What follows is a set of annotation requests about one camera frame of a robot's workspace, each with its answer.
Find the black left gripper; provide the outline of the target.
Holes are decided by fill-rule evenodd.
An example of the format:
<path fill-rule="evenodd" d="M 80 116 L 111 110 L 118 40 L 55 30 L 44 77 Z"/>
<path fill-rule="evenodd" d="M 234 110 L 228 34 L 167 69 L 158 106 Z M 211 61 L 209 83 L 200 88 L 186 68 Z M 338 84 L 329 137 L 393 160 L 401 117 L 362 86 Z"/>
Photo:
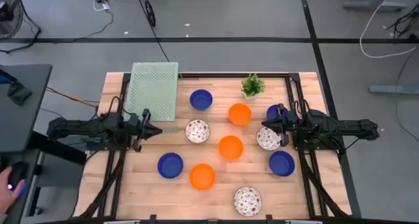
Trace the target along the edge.
<path fill-rule="evenodd" d="M 149 119 L 151 118 L 151 113 L 148 109 L 144 109 L 142 112 L 142 120 L 139 120 L 139 116 L 136 113 L 131 113 L 130 114 L 130 119 L 129 119 L 129 123 L 131 125 L 135 126 L 135 135 L 136 135 L 136 139 L 132 142 L 132 149 L 135 152 L 140 152 L 141 151 L 141 141 L 142 140 L 147 140 L 149 138 L 158 136 L 162 134 L 162 129 L 152 125 L 149 122 Z M 158 132 L 153 132 L 149 135 L 149 129 L 148 126 L 151 130 L 155 130 Z"/>

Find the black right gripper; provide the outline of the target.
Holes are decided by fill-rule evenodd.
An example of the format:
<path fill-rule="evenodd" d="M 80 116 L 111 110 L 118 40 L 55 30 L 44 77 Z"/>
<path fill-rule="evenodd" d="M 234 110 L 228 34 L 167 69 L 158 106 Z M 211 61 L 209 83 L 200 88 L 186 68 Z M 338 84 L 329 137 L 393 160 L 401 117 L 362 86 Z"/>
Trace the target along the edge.
<path fill-rule="evenodd" d="M 295 127 L 298 121 L 297 111 L 296 109 L 293 109 L 293 108 L 287 109 L 284 106 L 284 104 L 280 103 L 278 105 L 277 112 L 278 112 L 278 116 L 280 118 L 280 124 L 281 124 L 281 129 L 280 129 L 280 132 L 282 134 L 281 147 L 285 147 L 286 145 L 289 144 L 289 136 L 287 133 L 295 131 Z M 278 118 L 274 117 L 274 118 L 263 121 L 262 124 L 263 126 L 277 133 L 278 127 L 275 124 L 272 124 L 272 123 L 276 123 L 277 121 L 278 121 Z"/>

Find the blue mini bowl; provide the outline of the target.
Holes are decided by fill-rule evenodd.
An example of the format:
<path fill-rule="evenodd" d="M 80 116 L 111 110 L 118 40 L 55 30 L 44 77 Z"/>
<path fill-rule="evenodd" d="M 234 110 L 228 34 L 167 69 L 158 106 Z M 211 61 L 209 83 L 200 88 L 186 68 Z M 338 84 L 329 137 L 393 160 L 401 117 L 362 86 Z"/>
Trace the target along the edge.
<path fill-rule="evenodd" d="M 191 106 L 199 111 L 207 110 L 213 102 L 211 93 L 204 89 L 195 90 L 190 96 Z"/>
<path fill-rule="evenodd" d="M 293 157 L 285 151 L 273 152 L 269 158 L 268 165 L 277 176 L 290 176 L 295 170 Z"/>
<path fill-rule="evenodd" d="M 158 160 L 157 168 L 162 177 L 173 179 L 182 172 L 183 159 L 177 153 L 166 153 Z"/>
<path fill-rule="evenodd" d="M 271 105 L 266 111 L 268 121 L 282 121 L 288 118 L 288 110 L 284 104 Z"/>

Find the floral mini bowl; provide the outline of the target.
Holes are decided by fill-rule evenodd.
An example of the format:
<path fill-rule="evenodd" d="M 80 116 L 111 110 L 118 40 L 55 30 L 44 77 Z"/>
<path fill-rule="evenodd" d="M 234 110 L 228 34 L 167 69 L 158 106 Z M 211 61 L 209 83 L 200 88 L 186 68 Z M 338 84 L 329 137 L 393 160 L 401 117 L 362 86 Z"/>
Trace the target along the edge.
<path fill-rule="evenodd" d="M 256 140 L 261 148 L 273 151 L 281 146 L 282 136 L 264 126 L 256 133 Z"/>
<path fill-rule="evenodd" d="M 233 204 L 236 211 L 244 217 L 257 215 L 263 206 L 260 192 L 254 187 L 240 187 L 234 194 Z"/>
<path fill-rule="evenodd" d="M 204 143 L 210 136 L 210 126 L 203 120 L 193 120 L 187 124 L 185 135 L 192 143 Z"/>

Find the orange mini bowl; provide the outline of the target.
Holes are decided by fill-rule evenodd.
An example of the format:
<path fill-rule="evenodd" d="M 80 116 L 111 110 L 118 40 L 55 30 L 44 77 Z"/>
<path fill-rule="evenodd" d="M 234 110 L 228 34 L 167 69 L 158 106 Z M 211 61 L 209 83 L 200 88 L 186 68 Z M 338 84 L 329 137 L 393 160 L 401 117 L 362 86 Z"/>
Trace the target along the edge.
<path fill-rule="evenodd" d="M 208 164 L 196 164 L 189 173 L 189 181 L 195 189 L 211 189 L 215 183 L 215 170 Z"/>
<path fill-rule="evenodd" d="M 236 126 L 245 126 L 252 119 L 251 109 L 247 104 L 236 103 L 230 107 L 228 119 Z"/>
<path fill-rule="evenodd" d="M 244 145 L 236 136 L 225 136 L 219 142 L 219 152 L 227 160 L 236 160 L 242 156 Z"/>

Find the green perforated metal shelf rack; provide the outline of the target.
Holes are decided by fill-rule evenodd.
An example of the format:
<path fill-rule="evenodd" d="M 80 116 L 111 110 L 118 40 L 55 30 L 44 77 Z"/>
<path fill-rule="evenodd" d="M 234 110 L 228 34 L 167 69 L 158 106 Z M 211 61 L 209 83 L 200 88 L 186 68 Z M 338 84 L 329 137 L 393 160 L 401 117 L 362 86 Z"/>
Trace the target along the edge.
<path fill-rule="evenodd" d="M 172 122 L 177 86 L 177 62 L 136 62 L 132 66 L 124 108 L 137 115 L 148 109 L 152 122 Z"/>

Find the small potted green plant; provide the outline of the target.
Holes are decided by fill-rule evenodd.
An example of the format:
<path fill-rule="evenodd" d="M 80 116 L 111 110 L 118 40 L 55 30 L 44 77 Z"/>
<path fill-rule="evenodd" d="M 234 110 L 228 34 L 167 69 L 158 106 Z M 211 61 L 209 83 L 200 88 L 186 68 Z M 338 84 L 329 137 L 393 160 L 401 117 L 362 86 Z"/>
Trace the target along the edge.
<path fill-rule="evenodd" d="M 246 99 L 251 99 L 260 93 L 263 93 L 266 85 L 256 73 L 249 74 L 242 80 L 242 92 Z"/>

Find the grey desk foot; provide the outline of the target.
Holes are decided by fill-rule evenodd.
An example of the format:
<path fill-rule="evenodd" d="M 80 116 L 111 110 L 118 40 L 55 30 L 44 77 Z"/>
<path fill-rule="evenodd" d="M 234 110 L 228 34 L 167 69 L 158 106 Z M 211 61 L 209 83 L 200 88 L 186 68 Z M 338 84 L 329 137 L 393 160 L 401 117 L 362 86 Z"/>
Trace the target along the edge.
<path fill-rule="evenodd" d="M 402 2 L 388 0 L 344 1 L 344 9 L 377 10 L 381 12 L 400 12 L 408 6 Z"/>
<path fill-rule="evenodd" d="M 369 92 L 374 94 L 405 94 L 419 96 L 419 86 L 372 84 L 369 86 Z"/>

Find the black desk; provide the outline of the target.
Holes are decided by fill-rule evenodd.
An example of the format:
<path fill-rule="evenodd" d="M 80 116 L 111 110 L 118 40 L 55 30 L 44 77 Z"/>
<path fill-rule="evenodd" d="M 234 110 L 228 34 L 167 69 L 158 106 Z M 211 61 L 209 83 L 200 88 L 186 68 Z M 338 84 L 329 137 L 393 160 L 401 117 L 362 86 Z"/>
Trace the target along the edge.
<path fill-rule="evenodd" d="M 54 143 L 33 130 L 46 86 L 52 71 L 50 64 L 4 65 L 0 71 L 13 76 L 32 91 L 24 105 L 16 105 L 8 96 L 9 85 L 0 84 L 0 160 L 5 166 L 23 161 L 28 164 L 26 183 L 18 200 L 10 207 L 5 224 L 20 224 L 29 195 L 31 182 L 41 152 L 83 165 L 86 155 L 70 146 Z"/>

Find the black desk clamp object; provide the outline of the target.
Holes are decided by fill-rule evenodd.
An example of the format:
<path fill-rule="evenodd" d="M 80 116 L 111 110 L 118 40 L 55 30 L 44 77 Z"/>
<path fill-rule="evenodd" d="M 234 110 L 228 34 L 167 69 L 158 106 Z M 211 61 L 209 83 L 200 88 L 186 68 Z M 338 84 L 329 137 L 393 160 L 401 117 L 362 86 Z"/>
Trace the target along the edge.
<path fill-rule="evenodd" d="M 22 83 L 10 83 L 7 96 L 16 104 L 24 105 L 26 100 L 32 95 L 32 91 Z"/>

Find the black computer mouse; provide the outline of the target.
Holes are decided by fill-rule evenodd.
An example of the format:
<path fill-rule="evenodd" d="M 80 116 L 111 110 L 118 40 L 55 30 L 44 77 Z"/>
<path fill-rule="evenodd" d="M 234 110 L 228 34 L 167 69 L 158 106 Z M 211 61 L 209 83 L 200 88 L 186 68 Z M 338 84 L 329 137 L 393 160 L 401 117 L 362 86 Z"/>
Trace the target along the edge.
<path fill-rule="evenodd" d="M 13 191 L 17 187 L 17 184 L 26 178 L 28 164 L 20 161 L 13 164 L 11 168 L 12 170 L 8 176 L 8 188 Z"/>

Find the person's hand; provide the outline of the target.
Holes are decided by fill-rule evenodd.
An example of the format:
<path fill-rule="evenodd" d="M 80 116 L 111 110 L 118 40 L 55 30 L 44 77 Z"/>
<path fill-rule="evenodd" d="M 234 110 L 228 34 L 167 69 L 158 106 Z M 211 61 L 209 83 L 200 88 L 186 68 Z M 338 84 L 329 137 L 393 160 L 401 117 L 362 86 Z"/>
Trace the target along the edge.
<path fill-rule="evenodd" d="M 18 182 L 15 190 L 11 191 L 8 188 L 9 175 L 12 172 L 11 167 L 7 167 L 0 173 L 0 214 L 5 214 L 7 210 L 14 204 L 20 196 L 24 187 L 25 180 Z"/>

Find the black aluminium table frame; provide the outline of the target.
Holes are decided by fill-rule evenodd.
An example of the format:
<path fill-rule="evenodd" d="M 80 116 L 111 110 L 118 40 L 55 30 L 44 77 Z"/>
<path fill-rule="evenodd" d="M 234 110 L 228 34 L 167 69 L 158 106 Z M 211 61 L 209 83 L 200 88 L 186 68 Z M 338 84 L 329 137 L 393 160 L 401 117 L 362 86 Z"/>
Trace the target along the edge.
<path fill-rule="evenodd" d="M 230 107 L 244 103 L 241 91 L 243 73 L 184 73 L 177 91 L 176 117 L 160 122 L 165 133 L 142 144 L 138 153 L 129 151 L 124 158 L 122 180 L 118 191 L 110 191 L 105 211 L 119 219 L 148 219 L 155 215 L 165 219 L 239 219 L 233 205 L 235 192 L 243 186 L 260 192 L 263 206 L 258 218 L 307 219 L 326 214 L 314 188 L 306 188 L 300 168 L 287 177 L 276 176 L 268 165 L 270 152 L 260 148 L 256 133 L 271 105 L 288 105 L 303 97 L 313 109 L 325 111 L 325 103 L 315 73 L 264 73 L 266 90 L 248 101 L 252 119 L 245 126 L 233 125 L 228 119 Z M 195 90 L 211 93 L 213 102 L 205 111 L 194 109 L 190 96 Z M 193 120 L 209 124 L 210 136 L 204 143 L 192 143 L 185 135 Z M 244 145 L 242 156 L 227 160 L 219 152 L 225 136 L 236 136 Z M 179 176 L 166 179 L 158 173 L 158 160 L 166 153 L 177 153 L 183 159 Z M 196 164 L 208 164 L 215 170 L 211 189 L 195 189 L 189 173 Z"/>

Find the black pedestal fan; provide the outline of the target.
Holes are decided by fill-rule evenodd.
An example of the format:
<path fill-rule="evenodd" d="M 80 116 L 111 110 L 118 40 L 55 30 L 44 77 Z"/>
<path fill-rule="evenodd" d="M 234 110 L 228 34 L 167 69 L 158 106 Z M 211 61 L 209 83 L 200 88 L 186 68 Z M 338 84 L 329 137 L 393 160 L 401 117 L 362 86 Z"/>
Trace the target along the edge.
<path fill-rule="evenodd" d="M 42 32 L 41 27 L 28 15 L 22 0 L 0 0 L 0 42 L 12 39 L 20 30 L 22 23 L 26 22 L 33 38 L 21 47 L 1 50 L 1 53 L 10 54 L 32 47 Z"/>

